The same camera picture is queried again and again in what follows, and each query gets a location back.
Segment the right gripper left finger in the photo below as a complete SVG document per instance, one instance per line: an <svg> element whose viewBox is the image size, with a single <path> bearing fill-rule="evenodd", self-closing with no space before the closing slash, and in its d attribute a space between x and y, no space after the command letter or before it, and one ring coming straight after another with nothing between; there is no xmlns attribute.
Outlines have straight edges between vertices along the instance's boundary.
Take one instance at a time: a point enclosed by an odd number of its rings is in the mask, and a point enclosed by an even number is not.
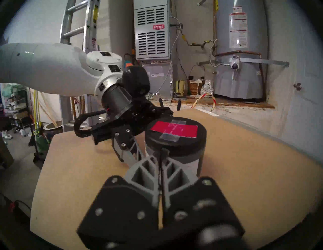
<svg viewBox="0 0 323 250"><path fill-rule="evenodd" d="M109 177L83 217L77 234L87 249L140 244L158 232L159 166L154 156L135 163L124 177Z"/></svg>

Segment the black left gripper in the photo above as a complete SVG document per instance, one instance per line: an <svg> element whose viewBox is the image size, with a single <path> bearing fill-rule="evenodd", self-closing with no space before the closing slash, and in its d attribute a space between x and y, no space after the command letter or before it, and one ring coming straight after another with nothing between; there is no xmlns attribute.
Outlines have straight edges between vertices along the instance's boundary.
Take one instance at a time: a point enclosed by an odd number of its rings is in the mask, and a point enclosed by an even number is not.
<svg viewBox="0 0 323 250"><path fill-rule="evenodd" d="M108 88L102 99L109 119L91 128L94 144L111 139L112 148L121 162L129 168L143 168L144 154L134 136L142 133L150 122L173 116L173 111L169 107L155 106L145 95L133 97L121 85Z"/></svg>

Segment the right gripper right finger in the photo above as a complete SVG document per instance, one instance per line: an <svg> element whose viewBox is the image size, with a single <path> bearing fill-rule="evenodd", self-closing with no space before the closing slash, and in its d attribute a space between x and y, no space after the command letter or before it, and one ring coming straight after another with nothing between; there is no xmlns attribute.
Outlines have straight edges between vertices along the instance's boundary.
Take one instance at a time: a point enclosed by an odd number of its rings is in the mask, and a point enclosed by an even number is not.
<svg viewBox="0 0 323 250"><path fill-rule="evenodd" d="M211 177L200 177L204 152L184 163L162 151L162 250L244 250L239 219Z"/></svg>

